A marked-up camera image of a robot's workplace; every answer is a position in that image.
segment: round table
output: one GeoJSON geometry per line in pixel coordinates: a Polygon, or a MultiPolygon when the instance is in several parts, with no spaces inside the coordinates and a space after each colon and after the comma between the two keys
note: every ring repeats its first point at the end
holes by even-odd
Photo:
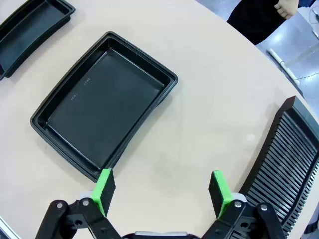
{"type": "MultiPolygon", "coordinates": [[[[262,52],[194,0],[69,0],[71,20],[0,82],[0,215],[34,238],[49,203],[73,203],[94,183],[54,151],[29,119],[70,67],[114,31],[178,75],[114,168],[108,218],[121,234],[187,231],[215,220],[210,174],[238,192],[274,115],[297,90],[262,52]]],[[[0,3],[0,21],[23,0],[0,3]]],[[[315,181],[289,238],[300,238],[319,200],[315,181]]],[[[86,231],[77,238],[88,238],[86,231]]]]}

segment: person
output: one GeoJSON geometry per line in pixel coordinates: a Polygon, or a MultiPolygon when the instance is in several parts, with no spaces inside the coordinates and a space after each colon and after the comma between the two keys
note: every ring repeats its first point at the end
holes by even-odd
{"type": "Polygon", "coordinates": [[[298,7],[311,6],[315,0],[241,0],[227,22],[254,45],[265,40],[298,7]]]}

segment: rectangular tray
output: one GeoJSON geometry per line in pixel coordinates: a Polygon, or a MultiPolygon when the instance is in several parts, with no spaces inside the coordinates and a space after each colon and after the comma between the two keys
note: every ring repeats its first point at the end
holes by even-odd
{"type": "Polygon", "coordinates": [[[0,25],[0,80],[70,20],[75,8],[64,0],[29,0],[0,25]]]}
{"type": "Polygon", "coordinates": [[[32,116],[32,127],[93,181],[114,167],[177,76],[113,32],[66,73],[32,116]]]}

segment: black rack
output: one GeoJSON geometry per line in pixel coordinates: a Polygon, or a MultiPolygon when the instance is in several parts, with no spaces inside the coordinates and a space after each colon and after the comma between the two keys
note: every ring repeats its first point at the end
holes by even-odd
{"type": "Polygon", "coordinates": [[[299,217],[318,170],[318,136],[319,125],[306,107],[296,96],[288,98],[276,113],[240,190],[252,206],[260,202],[274,206],[286,237],[299,217]]]}

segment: tray rim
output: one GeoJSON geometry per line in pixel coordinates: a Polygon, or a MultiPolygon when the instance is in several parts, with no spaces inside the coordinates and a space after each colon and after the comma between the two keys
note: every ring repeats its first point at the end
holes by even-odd
{"type": "Polygon", "coordinates": [[[137,122],[133,125],[129,133],[125,136],[122,143],[120,143],[119,147],[116,149],[115,153],[109,160],[109,162],[105,165],[104,168],[114,167],[115,164],[120,159],[122,153],[124,152],[125,148],[127,147],[128,143],[131,141],[135,133],[138,131],[140,126],[143,124],[143,122],[146,120],[146,118],[149,116],[149,114],[166,98],[166,96],[170,93],[172,88],[177,84],[178,77],[177,75],[169,70],[167,67],[165,67],[163,64],[155,60],[153,57],[142,51],[137,46],[133,45],[129,41],[125,40],[118,34],[114,33],[113,31],[107,31],[103,36],[101,36],[74,64],[73,66],[65,73],[65,75],[61,78],[61,80],[55,85],[55,87],[51,90],[51,92],[46,96],[46,98],[42,101],[40,106],[36,109],[32,117],[30,118],[30,124],[32,128],[48,143],[50,144],[54,150],[56,150],[65,160],[67,160],[72,166],[74,166],[77,170],[79,170],[82,174],[87,176],[89,179],[91,179],[93,182],[97,182],[97,179],[99,175],[93,174],[91,171],[86,170],[86,168],[83,168],[82,165],[80,165],[76,160],[74,160],[70,155],[65,153],[61,149],[61,145],[56,143],[52,138],[50,138],[43,128],[38,124],[38,118],[44,111],[44,109],[47,107],[49,102],[55,97],[56,93],[61,89],[63,84],[67,82],[69,77],[83,64],[83,62],[87,59],[87,57],[94,52],[96,48],[98,48],[105,40],[107,40],[109,37],[113,37],[114,39],[118,39],[122,42],[124,42],[129,47],[133,48],[135,53],[138,53],[140,56],[142,56],[144,59],[147,59],[151,61],[151,63],[157,67],[160,67],[162,70],[165,70],[168,74],[172,75],[172,78],[170,78],[170,83],[164,87],[162,92],[153,100],[153,102],[150,104],[150,106],[143,112],[141,117],[137,120],[137,122]]]}
{"type": "MultiPolygon", "coordinates": [[[[8,16],[4,21],[3,23],[0,25],[0,30],[5,26],[7,25],[20,11],[22,11],[28,4],[31,4],[32,1],[35,1],[35,0],[27,0],[25,3],[23,3],[19,8],[17,8],[10,16],[8,16]]],[[[42,40],[42,38],[49,32],[51,31],[52,29],[54,29],[57,25],[59,25],[61,22],[65,21],[66,18],[70,17],[71,14],[73,14],[75,12],[75,7],[72,6],[71,4],[69,4],[67,1],[65,0],[54,0],[60,4],[62,4],[63,6],[67,7],[69,9],[69,12],[67,14],[64,15],[63,18],[61,18],[57,23],[55,23],[53,26],[51,26],[50,28],[48,28],[43,34],[41,34],[37,39],[35,39],[20,55],[19,57],[11,64],[11,66],[7,69],[7,70],[4,70],[4,72],[2,73],[2,75],[0,75],[0,80],[2,80],[4,77],[6,77],[6,74],[8,72],[10,72],[12,70],[12,68],[14,68],[16,66],[16,64],[19,62],[19,60],[21,60],[23,57],[26,56],[26,58],[23,60],[25,61],[39,46],[35,47],[31,54],[29,55],[26,55],[26,53],[28,52],[28,50],[30,50],[31,48],[33,48],[40,40],[42,40]]]]}

